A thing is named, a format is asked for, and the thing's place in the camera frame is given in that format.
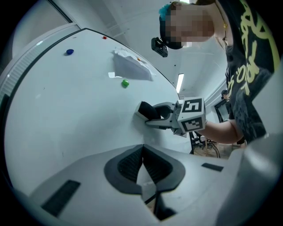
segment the ceiling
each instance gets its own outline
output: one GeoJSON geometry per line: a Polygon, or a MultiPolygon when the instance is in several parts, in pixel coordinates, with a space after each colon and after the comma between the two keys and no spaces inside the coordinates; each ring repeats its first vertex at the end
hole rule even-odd
{"type": "Polygon", "coordinates": [[[222,64],[219,61],[223,61],[223,50],[214,38],[196,43],[192,47],[169,49],[166,58],[151,49],[151,39],[159,36],[158,10],[168,0],[88,2],[107,27],[107,33],[141,54],[174,86],[177,85],[178,74],[185,74],[179,95],[196,96],[200,87],[198,84],[205,81],[222,64]]]}

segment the white table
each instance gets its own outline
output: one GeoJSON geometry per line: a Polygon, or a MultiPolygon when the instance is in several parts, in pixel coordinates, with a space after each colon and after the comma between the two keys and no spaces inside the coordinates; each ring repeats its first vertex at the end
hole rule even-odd
{"type": "Polygon", "coordinates": [[[115,71],[112,51],[124,46],[102,37],[82,30],[59,42],[32,66],[12,99],[5,157],[12,185],[26,195],[92,154],[139,143],[191,151],[189,136],[148,128],[134,115],[140,101],[175,102],[174,86],[148,63],[156,74],[153,82],[128,79],[130,85],[123,88],[122,79],[108,73],[115,71]],[[67,49],[74,53],[64,55],[67,49]]]}

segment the blue bead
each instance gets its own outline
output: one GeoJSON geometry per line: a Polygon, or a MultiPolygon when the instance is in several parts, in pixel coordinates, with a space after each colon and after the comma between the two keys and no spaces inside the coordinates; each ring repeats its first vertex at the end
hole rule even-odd
{"type": "Polygon", "coordinates": [[[66,53],[67,53],[68,55],[71,55],[73,52],[74,52],[73,49],[68,49],[68,50],[66,51],[66,53]]]}

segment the crumpled white paper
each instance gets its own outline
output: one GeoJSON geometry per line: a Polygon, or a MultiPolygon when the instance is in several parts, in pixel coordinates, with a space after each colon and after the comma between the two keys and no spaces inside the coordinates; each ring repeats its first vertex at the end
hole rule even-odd
{"type": "Polygon", "coordinates": [[[138,57],[128,52],[125,48],[116,47],[114,50],[115,76],[130,79],[153,81],[155,75],[147,62],[138,60],[138,57]]]}

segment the black t-shirt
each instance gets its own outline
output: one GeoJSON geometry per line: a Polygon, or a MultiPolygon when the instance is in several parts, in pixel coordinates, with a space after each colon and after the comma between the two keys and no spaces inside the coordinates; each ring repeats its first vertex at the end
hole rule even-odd
{"type": "Polygon", "coordinates": [[[279,65],[279,52],[267,24],[245,0],[218,0],[225,10],[233,34],[226,48],[229,119],[235,119],[247,142],[266,131],[252,105],[279,65]]]}

